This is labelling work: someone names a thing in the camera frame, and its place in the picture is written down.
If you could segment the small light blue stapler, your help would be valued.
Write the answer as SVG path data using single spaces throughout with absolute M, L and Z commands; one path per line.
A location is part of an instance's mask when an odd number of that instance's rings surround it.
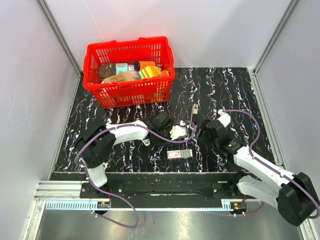
M 143 143 L 145 146 L 149 146 L 151 142 L 150 142 L 149 139 L 143 139 L 143 140 L 142 140 L 142 143 Z

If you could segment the red white staples box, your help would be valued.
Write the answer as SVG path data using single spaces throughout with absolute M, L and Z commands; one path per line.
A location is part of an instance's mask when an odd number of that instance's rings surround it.
M 167 158 L 170 160 L 171 159 L 191 158 L 191 157 L 193 157 L 193 151 L 191 149 L 167 151 Z

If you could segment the white black stapler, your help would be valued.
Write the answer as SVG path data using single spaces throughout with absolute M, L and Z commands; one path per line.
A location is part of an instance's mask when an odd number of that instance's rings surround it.
M 193 123 L 193 125 L 190 125 L 190 128 L 193 130 L 196 126 L 197 126 L 197 122 L 198 122 L 198 110 L 199 110 L 199 106 L 197 103 L 194 103 L 192 105 L 192 110 L 191 110 L 191 117 L 190 117 L 190 121 Z

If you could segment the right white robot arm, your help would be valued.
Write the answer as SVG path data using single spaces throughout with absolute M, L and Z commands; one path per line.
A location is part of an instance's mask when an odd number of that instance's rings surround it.
M 231 137 L 227 120 L 204 120 L 197 127 L 197 138 L 211 144 L 220 156 L 247 170 L 238 173 L 227 186 L 233 198 L 241 195 L 254 197 L 278 210 L 291 225 L 298 227 L 313 212 L 320 212 L 320 200 L 308 175 L 293 174 L 260 157 L 243 141 Z

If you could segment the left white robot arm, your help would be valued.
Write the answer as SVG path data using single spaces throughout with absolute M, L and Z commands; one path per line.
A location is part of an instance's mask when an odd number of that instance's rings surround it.
M 108 192 L 108 179 L 103 163 L 111 154 L 113 146 L 130 141 L 142 141 L 145 146 L 162 145 L 169 139 L 173 120 L 165 112 L 127 124 L 97 125 L 88 128 L 75 142 L 89 179 L 93 182 L 91 192 L 103 198 Z

